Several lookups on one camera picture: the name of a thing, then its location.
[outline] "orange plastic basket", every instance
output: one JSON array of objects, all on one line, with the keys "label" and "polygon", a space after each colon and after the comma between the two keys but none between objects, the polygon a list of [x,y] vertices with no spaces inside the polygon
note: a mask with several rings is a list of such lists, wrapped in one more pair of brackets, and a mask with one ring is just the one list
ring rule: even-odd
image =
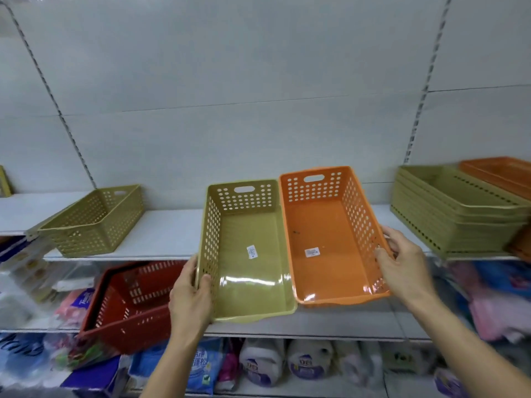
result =
[{"label": "orange plastic basket", "polygon": [[169,338],[169,292],[186,261],[128,263],[108,269],[96,288],[80,337],[98,337],[123,355]]},{"label": "orange plastic basket", "polygon": [[[462,161],[459,168],[480,180],[531,200],[531,162],[502,156]],[[514,237],[506,249],[531,263],[531,223]]]},{"label": "orange plastic basket", "polygon": [[389,296],[374,250],[390,249],[354,171],[287,173],[280,185],[297,301],[354,305]]}]

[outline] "oval handle cutout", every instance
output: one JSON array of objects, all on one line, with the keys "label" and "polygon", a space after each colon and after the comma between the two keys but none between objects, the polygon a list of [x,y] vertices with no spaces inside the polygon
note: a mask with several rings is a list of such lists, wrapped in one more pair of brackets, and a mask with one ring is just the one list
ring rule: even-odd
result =
[{"label": "oval handle cutout", "polygon": [[321,181],[324,179],[324,174],[314,174],[313,176],[306,176],[304,181],[311,183],[312,181]]},{"label": "oval handle cutout", "polygon": [[236,187],[234,189],[235,193],[250,193],[251,191],[254,191],[253,186],[242,186],[242,187]]}]

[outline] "plastic basket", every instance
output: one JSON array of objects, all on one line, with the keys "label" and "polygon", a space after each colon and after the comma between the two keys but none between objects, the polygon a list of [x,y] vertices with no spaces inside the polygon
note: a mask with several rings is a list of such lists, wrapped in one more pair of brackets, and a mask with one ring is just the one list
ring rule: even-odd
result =
[{"label": "plastic basket", "polygon": [[96,288],[80,337],[98,337],[124,355],[168,339],[169,292],[185,263],[152,261],[108,269]]},{"label": "plastic basket", "polygon": [[458,222],[401,181],[393,187],[391,211],[441,258],[504,255],[503,247],[525,224]]},{"label": "plastic basket", "polygon": [[39,229],[64,257],[112,253],[144,213],[139,185],[99,188]]},{"label": "plastic basket", "polygon": [[208,187],[196,287],[205,273],[213,279],[215,321],[295,311],[277,180]]},{"label": "plastic basket", "polygon": [[[531,200],[531,162],[503,156],[462,161],[459,168],[478,179]],[[511,241],[508,251],[531,262],[531,224]]]},{"label": "plastic basket", "polygon": [[374,250],[390,250],[354,171],[323,167],[280,181],[297,301],[353,305],[389,296]]},{"label": "plastic basket", "polygon": [[450,166],[402,166],[396,180],[409,185],[441,211],[455,215],[526,218],[531,203]]}]

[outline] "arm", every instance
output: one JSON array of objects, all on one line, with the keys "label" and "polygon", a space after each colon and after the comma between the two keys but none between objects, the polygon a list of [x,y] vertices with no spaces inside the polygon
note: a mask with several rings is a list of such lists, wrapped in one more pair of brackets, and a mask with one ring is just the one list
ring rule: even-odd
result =
[{"label": "arm", "polygon": [[420,247],[398,230],[382,227],[393,259],[378,248],[376,259],[391,291],[406,305],[474,398],[531,397],[531,380],[483,342],[442,303]]},{"label": "arm", "polygon": [[211,278],[203,275],[196,291],[192,286],[197,257],[192,257],[170,292],[171,336],[140,398],[184,396],[197,344],[210,322]]}]

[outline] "barcode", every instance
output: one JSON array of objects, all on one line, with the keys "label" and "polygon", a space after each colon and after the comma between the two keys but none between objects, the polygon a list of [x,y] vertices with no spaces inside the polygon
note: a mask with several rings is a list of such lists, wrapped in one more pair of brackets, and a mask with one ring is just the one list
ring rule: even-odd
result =
[{"label": "barcode", "polygon": [[249,254],[249,260],[258,257],[258,253],[256,252],[256,247],[254,245],[247,247],[247,254]]},{"label": "barcode", "polygon": [[315,257],[321,254],[319,252],[319,247],[309,248],[308,250],[304,250],[304,253],[306,254],[306,258]]}]

